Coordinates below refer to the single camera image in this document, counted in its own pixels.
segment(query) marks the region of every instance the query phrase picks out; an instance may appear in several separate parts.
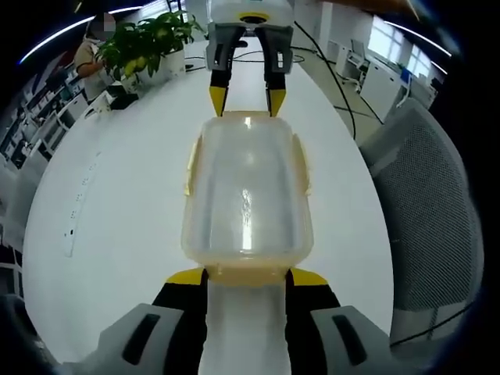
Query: gray mesh chair back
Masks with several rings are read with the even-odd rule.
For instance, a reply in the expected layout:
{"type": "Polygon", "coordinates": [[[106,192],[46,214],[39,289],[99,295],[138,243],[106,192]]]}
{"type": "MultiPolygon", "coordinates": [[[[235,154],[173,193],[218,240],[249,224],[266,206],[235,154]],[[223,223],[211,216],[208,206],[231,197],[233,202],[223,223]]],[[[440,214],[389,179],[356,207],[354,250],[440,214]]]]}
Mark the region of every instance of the gray mesh chair back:
{"type": "MultiPolygon", "coordinates": [[[[473,300],[483,268],[480,222],[459,153],[414,99],[395,111],[361,153],[391,241],[395,342],[440,323],[473,300]]],[[[441,339],[458,322],[409,343],[441,339]]]]}

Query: leaf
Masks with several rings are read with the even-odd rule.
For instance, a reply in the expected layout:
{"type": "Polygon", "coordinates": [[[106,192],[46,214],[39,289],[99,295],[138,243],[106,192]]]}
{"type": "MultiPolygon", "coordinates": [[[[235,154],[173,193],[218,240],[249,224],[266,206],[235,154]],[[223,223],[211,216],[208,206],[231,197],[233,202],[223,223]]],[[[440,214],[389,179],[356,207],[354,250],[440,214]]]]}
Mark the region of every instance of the leaf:
{"type": "Polygon", "coordinates": [[[148,62],[148,74],[150,77],[153,77],[153,74],[155,73],[155,71],[153,70],[152,68],[152,64],[151,64],[151,61],[148,62]]]}
{"type": "Polygon", "coordinates": [[[112,72],[112,76],[115,80],[121,80],[121,74],[120,74],[120,68],[115,68],[114,71],[112,72]]]}

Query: office desk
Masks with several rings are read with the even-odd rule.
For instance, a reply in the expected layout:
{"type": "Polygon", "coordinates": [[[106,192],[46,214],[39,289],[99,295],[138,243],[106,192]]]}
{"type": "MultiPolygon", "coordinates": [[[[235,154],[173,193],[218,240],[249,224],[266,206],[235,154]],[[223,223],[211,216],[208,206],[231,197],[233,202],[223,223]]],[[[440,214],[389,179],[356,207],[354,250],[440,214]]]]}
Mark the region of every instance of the office desk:
{"type": "MultiPolygon", "coordinates": [[[[253,41],[235,55],[259,50],[253,41]]],[[[205,44],[190,45],[187,55],[202,56],[205,44]]],[[[82,359],[103,329],[152,302],[168,276],[197,266],[180,249],[180,233],[191,148],[214,116],[209,80],[206,70],[187,73],[126,110],[80,118],[48,164],[27,224],[23,283],[30,317],[59,361],[82,359]],[[86,178],[71,247],[64,234],[86,178]]],[[[265,110],[264,87],[263,64],[235,62],[226,110],[265,110]]],[[[299,65],[287,77],[280,116],[311,168],[315,243],[299,267],[328,279],[342,305],[389,332],[391,250],[355,142],[299,65]]]]}
{"type": "Polygon", "coordinates": [[[409,88],[389,66],[372,56],[367,59],[370,65],[359,94],[383,123],[409,88]]]}

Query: wall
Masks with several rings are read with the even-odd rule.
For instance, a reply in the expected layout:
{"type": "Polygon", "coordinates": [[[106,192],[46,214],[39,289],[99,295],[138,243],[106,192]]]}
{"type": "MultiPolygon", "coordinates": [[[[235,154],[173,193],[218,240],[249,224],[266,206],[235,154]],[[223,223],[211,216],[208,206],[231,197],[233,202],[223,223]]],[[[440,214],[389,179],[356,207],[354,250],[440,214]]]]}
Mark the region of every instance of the wall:
{"type": "Polygon", "coordinates": [[[332,4],[332,12],[330,40],[350,47],[351,39],[356,39],[367,48],[373,17],[357,8],[340,4],[332,4]]]}
{"type": "MultiPolygon", "coordinates": [[[[291,2],[291,5],[294,7],[295,21],[318,41],[320,39],[321,3],[317,0],[295,0],[291,2]]],[[[314,44],[295,25],[291,45],[315,49],[314,44]]]]}
{"type": "Polygon", "coordinates": [[[413,44],[411,44],[405,37],[401,45],[401,54],[399,55],[398,63],[408,66],[409,58],[412,56],[413,44]]]}
{"type": "MultiPolygon", "coordinates": [[[[207,9],[206,0],[185,0],[186,10],[195,16],[196,21],[207,31],[207,25],[209,24],[209,14],[207,9]]],[[[195,41],[204,41],[205,36],[203,33],[195,30],[193,32],[193,38],[195,41]]]]}

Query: potted plant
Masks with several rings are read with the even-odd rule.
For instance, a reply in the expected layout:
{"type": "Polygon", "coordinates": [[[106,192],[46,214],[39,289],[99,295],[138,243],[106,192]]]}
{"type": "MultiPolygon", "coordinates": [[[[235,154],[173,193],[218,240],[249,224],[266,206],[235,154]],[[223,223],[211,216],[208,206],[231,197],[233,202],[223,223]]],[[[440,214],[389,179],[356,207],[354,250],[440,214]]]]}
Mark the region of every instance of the potted plant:
{"type": "Polygon", "coordinates": [[[193,42],[193,29],[203,31],[185,12],[166,12],[158,18],[121,23],[98,51],[116,80],[135,73],[145,84],[161,84],[184,72],[184,43],[193,42]]]}

